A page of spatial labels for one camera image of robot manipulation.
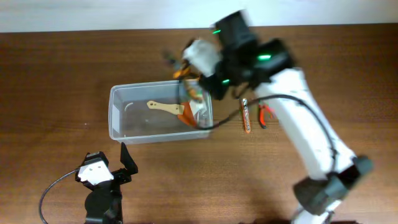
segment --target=green light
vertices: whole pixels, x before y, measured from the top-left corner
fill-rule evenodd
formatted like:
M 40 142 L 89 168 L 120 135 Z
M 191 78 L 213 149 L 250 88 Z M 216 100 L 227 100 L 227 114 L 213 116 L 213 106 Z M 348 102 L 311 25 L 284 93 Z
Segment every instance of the green light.
M 258 56 L 259 60 L 269 60 L 271 59 L 271 55 L 260 55 Z

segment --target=wooden table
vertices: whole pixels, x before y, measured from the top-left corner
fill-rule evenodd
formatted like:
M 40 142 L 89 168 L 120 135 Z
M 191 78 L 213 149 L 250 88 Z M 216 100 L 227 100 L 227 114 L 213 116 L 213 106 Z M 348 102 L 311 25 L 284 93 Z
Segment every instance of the wooden table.
M 398 220 L 398 25 L 256 28 L 281 37 L 340 137 L 375 171 L 337 209 L 335 220 Z M 42 191 L 103 151 L 109 168 L 120 145 L 109 138 L 112 86 L 171 79 L 163 49 L 206 29 L 0 34 L 0 222 L 40 223 Z M 213 101 L 216 120 L 236 101 Z M 128 146 L 139 166 L 123 185 L 126 223 L 239 223 L 290 218 L 292 185 L 306 176 L 277 121 L 251 134 L 239 118 L 209 139 Z M 49 223 L 83 223 L 89 190 L 72 177 L 45 198 Z

